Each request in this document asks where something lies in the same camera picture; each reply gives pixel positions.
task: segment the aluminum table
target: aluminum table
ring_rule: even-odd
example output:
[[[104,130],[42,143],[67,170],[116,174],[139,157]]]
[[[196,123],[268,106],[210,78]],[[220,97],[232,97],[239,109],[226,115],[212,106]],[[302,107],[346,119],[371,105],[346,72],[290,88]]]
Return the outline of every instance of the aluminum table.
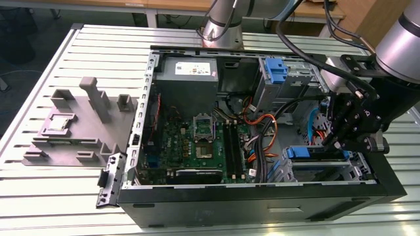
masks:
[[[334,39],[290,39],[308,53],[364,55]],[[0,235],[419,235],[420,119],[415,109],[386,133],[388,161],[408,196],[334,222],[142,229],[120,208],[95,209],[100,168],[24,166],[23,154],[48,115],[54,91],[84,94],[82,76],[94,76],[108,96],[139,97],[151,45],[202,44],[192,30],[92,25],[71,29],[0,141]],[[267,34],[244,33],[244,46],[247,50],[288,51],[278,36]]]

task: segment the power supply label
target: power supply label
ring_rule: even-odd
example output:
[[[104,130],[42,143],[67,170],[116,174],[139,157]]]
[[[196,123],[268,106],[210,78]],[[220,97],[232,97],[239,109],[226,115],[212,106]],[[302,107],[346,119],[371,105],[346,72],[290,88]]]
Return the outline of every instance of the power supply label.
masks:
[[[176,75],[211,75],[211,64],[206,62],[178,62]]]

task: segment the wooden table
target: wooden table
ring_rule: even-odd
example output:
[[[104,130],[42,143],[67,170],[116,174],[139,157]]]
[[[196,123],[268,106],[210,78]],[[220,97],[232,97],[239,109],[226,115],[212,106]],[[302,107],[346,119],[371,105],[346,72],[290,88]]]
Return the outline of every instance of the wooden table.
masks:
[[[0,0],[0,6],[144,13],[151,28],[158,28],[159,14],[203,16],[211,3],[212,0]],[[339,7],[332,11],[332,17],[336,22],[346,17]],[[323,4],[304,2],[296,10],[294,21],[326,24]],[[320,37],[330,36],[324,26]]]

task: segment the blue plastic clip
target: blue plastic clip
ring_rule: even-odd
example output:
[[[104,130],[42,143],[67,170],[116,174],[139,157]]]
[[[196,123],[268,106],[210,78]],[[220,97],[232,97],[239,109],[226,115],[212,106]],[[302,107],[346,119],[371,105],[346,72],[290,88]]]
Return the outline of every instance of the blue plastic clip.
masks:
[[[271,77],[271,83],[283,84],[288,77],[288,67],[280,58],[266,58],[266,70]]]

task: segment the ram slot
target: ram slot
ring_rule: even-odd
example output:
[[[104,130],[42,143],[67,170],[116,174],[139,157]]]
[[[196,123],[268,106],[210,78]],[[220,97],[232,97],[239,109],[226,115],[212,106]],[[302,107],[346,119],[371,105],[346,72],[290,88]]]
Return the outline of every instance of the ram slot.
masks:
[[[243,170],[243,158],[242,158],[242,148],[239,142],[239,134],[236,125],[230,126],[230,135],[231,135],[231,150],[232,150],[232,158],[235,164],[235,175],[236,178],[240,178],[244,170]]]
[[[224,155],[226,155],[226,169],[228,177],[235,175],[235,162],[232,157],[232,142],[230,135],[230,125],[223,125],[223,138],[224,138]]]

